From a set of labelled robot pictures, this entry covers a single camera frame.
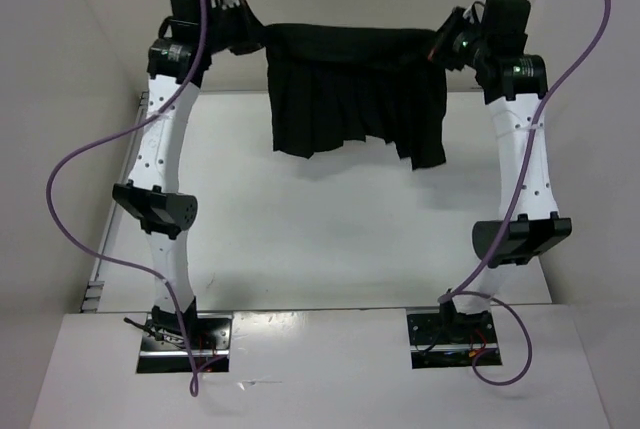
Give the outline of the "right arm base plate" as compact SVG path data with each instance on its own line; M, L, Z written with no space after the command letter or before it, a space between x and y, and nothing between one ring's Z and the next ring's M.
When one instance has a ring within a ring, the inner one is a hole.
M478 366L502 364L489 311L445 320L440 310L408 309L406 322L414 370L471 367L476 356Z

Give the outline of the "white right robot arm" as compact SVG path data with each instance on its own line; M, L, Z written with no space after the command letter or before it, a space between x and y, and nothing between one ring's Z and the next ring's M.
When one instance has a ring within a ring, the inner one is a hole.
M495 220L478 221L472 245L480 271L462 283L478 305L455 307L457 290L439 308L438 329L450 342L469 342L488 320L491 298L510 273L553 248L572 232L559 213L549 176L544 116L546 66L525 51L529 0L476 0L457 7L437 32L429 59L448 70L475 72L491 116L500 170Z

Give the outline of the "black pleated skirt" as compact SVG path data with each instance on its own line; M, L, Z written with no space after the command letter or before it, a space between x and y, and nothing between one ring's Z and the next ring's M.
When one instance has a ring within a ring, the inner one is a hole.
M259 35L274 151L309 159L374 137L413 169L445 163L447 81L428 58L434 31L280 23Z

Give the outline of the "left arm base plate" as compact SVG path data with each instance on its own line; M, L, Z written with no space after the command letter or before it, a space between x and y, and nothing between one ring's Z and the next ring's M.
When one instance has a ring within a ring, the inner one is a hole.
M229 370L232 321L231 314L198 314L197 333L191 336L191 348L197 368L204 365L205 372ZM144 324L136 323L135 326L142 331L136 367L138 374L191 371L179 333L154 329L150 314Z

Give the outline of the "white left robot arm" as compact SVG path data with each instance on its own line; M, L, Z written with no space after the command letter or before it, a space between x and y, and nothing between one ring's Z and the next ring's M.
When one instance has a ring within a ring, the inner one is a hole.
M147 327L176 348L199 336L196 297L188 274L187 236L198 202L179 191L179 163L187 124L213 55L261 46L260 26L246 0L170 0L172 13L148 51L149 100L138 154L112 197L139 221L149 243L155 300Z

